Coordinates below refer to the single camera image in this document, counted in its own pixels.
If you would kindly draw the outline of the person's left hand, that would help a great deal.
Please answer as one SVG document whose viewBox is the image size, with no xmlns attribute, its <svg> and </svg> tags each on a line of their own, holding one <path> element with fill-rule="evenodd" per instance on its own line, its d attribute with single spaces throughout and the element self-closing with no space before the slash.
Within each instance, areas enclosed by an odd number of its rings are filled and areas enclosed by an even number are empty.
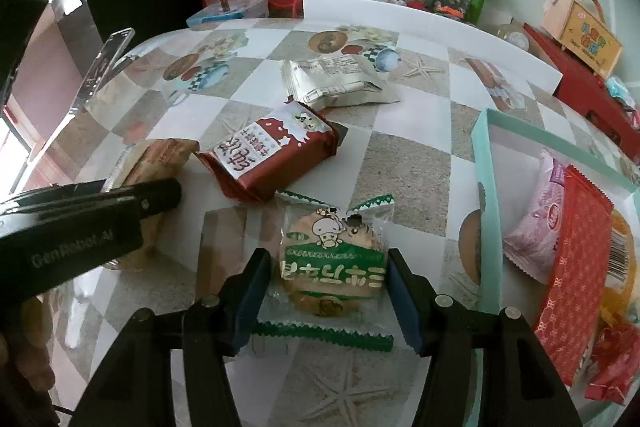
<svg viewBox="0 0 640 427">
<path fill-rule="evenodd" d="M 47 393 L 55 384 L 47 349 L 52 329 L 51 309 L 39 297 L 1 312 L 1 366 L 13 363 L 38 393 Z"/>
</svg>

